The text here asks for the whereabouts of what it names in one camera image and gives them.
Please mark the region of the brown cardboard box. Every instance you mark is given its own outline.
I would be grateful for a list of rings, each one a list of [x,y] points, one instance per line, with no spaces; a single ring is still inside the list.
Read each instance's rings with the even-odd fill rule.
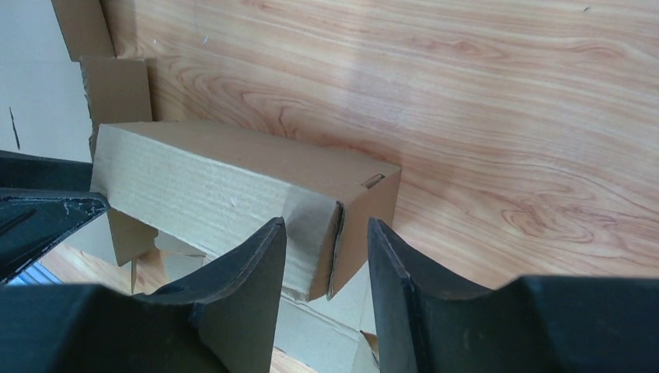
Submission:
[[[287,1],[56,1],[92,111],[92,188],[119,264],[161,235],[213,260],[274,217],[287,256],[275,346],[318,372],[377,372],[368,223],[401,168],[348,141],[353,58]]]

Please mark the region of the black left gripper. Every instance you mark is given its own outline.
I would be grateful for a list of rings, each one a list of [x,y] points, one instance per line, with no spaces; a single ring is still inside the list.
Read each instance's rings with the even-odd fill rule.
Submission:
[[[3,284],[109,210],[91,179],[91,163],[1,151]]]

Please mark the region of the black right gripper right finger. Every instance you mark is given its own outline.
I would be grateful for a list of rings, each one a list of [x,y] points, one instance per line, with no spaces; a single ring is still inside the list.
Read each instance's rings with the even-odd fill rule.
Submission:
[[[368,223],[383,372],[656,372],[658,281],[526,274],[485,288]]]

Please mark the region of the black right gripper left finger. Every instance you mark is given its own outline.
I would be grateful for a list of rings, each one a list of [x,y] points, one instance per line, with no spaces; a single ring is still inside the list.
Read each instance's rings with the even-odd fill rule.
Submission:
[[[1,289],[3,372],[267,372],[287,235],[273,218],[150,295],[100,284]]]

